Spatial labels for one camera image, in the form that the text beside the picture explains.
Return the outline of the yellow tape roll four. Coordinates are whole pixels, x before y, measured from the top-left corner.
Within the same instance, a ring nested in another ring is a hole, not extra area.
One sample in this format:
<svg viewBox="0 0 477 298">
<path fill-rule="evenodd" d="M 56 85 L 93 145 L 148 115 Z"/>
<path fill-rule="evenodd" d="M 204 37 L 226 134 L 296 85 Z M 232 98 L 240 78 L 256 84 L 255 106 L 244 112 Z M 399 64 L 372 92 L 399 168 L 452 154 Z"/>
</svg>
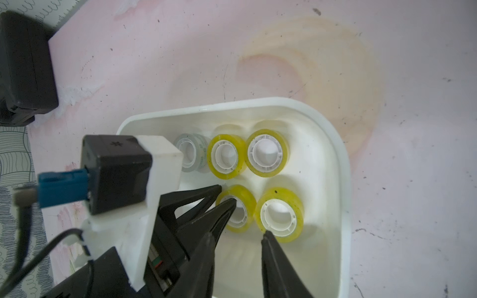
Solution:
<svg viewBox="0 0 477 298">
<path fill-rule="evenodd" d="M 253 224 L 257 201 L 244 186 L 233 185 L 218 195 L 216 205 L 228 199 L 236 201 L 236 209 L 227 223 L 227 229 L 233 233 L 244 233 Z"/>
</svg>

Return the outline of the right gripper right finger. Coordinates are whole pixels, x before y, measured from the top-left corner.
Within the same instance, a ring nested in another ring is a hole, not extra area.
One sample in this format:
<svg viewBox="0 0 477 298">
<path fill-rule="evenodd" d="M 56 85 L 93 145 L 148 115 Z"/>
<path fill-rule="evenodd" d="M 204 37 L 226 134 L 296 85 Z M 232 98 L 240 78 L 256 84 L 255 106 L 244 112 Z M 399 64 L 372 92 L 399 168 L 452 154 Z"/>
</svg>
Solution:
<svg viewBox="0 0 477 298">
<path fill-rule="evenodd" d="M 261 244 L 264 297 L 312 298 L 271 231 L 264 233 Z"/>
</svg>

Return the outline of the yellow tape roll three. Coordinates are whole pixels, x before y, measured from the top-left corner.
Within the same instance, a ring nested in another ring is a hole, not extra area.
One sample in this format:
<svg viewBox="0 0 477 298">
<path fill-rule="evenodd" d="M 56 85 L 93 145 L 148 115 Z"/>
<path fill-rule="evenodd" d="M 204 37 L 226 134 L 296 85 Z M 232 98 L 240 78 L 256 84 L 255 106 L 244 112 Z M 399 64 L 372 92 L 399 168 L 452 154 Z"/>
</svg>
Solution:
<svg viewBox="0 0 477 298">
<path fill-rule="evenodd" d="M 257 202 L 254 218 L 258 228 L 271 232 L 277 241 L 295 241 L 303 231 L 304 206 L 300 198 L 284 187 L 266 190 Z"/>
</svg>

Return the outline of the yellow tape roll five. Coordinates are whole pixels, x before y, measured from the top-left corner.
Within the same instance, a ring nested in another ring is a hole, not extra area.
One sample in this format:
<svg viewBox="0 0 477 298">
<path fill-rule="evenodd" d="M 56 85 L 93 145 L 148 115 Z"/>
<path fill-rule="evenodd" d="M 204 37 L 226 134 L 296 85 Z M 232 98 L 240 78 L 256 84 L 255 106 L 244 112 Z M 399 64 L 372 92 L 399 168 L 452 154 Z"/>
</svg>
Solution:
<svg viewBox="0 0 477 298">
<path fill-rule="evenodd" d="M 238 135 L 219 134 L 207 149 L 207 163 L 211 172 L 221 180 L 230 180 L 246 170 L 245 141 Z"/>
</svg>

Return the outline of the yellow tape roll six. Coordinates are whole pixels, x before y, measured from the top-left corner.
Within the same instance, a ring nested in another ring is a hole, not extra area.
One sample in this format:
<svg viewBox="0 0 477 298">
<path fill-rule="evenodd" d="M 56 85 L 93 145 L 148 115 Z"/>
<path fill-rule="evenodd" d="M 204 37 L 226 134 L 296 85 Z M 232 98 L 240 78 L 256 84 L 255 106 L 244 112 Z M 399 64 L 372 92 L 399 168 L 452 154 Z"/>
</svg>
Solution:
<svg viewBox="0 0 477 298">
<path fill-rule="evenodd" d="M 254 132 L 246 141 L 245 162 L 257 176 L 270 178 L 285 168 L 289 159 L 289 145 L 285 137 L 270 129 Z"/>
</svg>

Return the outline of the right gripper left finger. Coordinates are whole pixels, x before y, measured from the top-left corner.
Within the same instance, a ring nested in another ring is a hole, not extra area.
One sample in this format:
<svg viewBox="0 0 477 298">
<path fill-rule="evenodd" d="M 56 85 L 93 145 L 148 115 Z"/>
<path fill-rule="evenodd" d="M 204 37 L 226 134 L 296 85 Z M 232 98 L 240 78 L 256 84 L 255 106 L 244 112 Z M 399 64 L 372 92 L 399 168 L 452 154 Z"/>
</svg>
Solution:
<svg viewBox="0 0 477 298">
<path fill-rule="evenodd" d="M 236 207 L 235 199 L 227 199 L 208 211 L 196 214 L 180 226 L 176 236 L 188 260 L 181 267 L 180 275 L 166 297 L 212 297 L 215 249 Z"/>
</svg>

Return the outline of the clear tape roll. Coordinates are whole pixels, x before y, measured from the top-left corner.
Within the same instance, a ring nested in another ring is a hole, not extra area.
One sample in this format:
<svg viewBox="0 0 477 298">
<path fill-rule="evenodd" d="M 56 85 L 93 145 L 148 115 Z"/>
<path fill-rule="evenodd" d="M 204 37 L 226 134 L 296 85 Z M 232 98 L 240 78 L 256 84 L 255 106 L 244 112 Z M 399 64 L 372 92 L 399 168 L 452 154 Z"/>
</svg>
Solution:
<svg viewBox="0 0 477 298">
<path fill-rule="evenodd" d="M 174 145 L 183 154 L 182 172 L 199 171 L 207 165 L 208 143 L 200 134 L 181 134 Z"/>
</svg>

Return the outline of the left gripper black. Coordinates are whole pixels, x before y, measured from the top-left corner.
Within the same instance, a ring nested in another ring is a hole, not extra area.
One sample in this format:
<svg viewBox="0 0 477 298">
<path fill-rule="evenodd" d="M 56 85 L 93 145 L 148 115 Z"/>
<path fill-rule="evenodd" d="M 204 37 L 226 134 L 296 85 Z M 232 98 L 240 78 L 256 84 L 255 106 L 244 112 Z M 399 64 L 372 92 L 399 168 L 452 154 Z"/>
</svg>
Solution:
<svg viewBox="0 0 477 298">
<path fill-rule="evenodd" d="M 121 259 L 120 245 L 102 245 L 105 236 L 92 230 L 94 217 L 82 224 L 83 238 L 91 259 L 85 267 L 50 290 L 47 298 L 163 298 L 172 287 L 171 274 L 166 267 L 165 247 L 159 237 L 170 227 L 180 227 L 203 215 L 222 192 L 221 185 L 187 191 L 176 191 L 160 197 L 152 242 L 144 269 L 144 285 L 135 290 L 129 281 L 127 268 Z"/>
</svg>

